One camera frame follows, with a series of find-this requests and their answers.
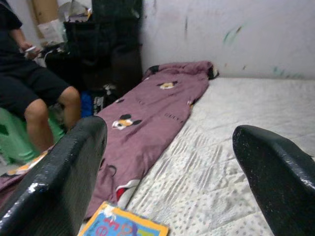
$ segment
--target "person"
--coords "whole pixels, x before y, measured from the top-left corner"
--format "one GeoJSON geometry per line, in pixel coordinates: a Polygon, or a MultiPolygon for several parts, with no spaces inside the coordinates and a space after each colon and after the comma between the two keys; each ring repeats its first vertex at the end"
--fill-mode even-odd
{"type": "Polygon", "coordinates": [[[64,106],[64,122],[70,129],[80,119],[78,91],[32,59],[39,49],[25,58],[32,44],[20,29],[21,21],[6,0],[0,0],[0,107],[23,118],[27,133],[39,151],[51,147],[53,134],[48,124],[48,106],[64,106]]]}

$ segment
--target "green plastic stool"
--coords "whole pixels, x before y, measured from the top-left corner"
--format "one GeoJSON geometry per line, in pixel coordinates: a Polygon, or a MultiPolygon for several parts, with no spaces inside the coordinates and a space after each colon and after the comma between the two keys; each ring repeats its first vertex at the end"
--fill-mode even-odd
{"type": "MultiPolygon", "coordinates": [[[[52,112],[48,122],[56,143],[64,135],[64,131],[59,127],[52,112]]],[[[3,108],[0,108],[0,153],[7,164],[25,164],[39,155],[27,135],[26,122],[3,108]]]]}

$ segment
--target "clutter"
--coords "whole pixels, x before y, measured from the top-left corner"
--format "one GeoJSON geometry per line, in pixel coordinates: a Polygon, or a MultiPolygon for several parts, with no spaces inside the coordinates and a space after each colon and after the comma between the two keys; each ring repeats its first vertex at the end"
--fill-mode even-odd
{"type": "Polygon", "coordinates": [[[38,25],[40,32],[43,34],[47,42],[62,43],[63,38],[63,25],[57,19],[47,23],[38,25]]]}
{"type": "Polygon", "coordinates": [[[92,14],[92,10],[78,1],[71,1],[61,5],[58,17],[61,22],[85,22],[92,14]]]}
{"type": "Polygon", "coordinates": [[[81,94],[81,115],[88,117],[96,115],[118,99],[116,86],[106,84],[103,88],[84,91],[81,94]]]}
{"type": "Polygon", "coordinates": [[[167,233],[168,228],[163,225],[103,202],[78,236],[167,236],[167,233]]]}
{"type": "Polygon", "coordinates": [[[65,43],[48,43],[40,52],[40,57],[46,59],[46,56],[50,53],[64,53],[65,43]]]}

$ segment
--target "yellow book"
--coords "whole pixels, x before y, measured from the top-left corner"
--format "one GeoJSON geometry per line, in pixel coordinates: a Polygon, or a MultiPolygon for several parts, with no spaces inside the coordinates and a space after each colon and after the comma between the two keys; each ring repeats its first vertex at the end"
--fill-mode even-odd
{"type": "Polygon", "coordinates": [[[167,236],[168,228],[107,202],[98,208],[78,236],[167,236]]]}

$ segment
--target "white mattress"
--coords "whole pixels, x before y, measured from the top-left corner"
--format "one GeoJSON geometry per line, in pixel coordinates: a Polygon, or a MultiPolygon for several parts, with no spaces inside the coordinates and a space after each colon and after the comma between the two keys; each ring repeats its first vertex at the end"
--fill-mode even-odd
{"type": "Polygon", "coordinates": [[[274,131],[315,155],[315,81],[217,78],[149,174],[128,210],[170,236],[269,236],[232,149],[241,124],[274,131]]]}

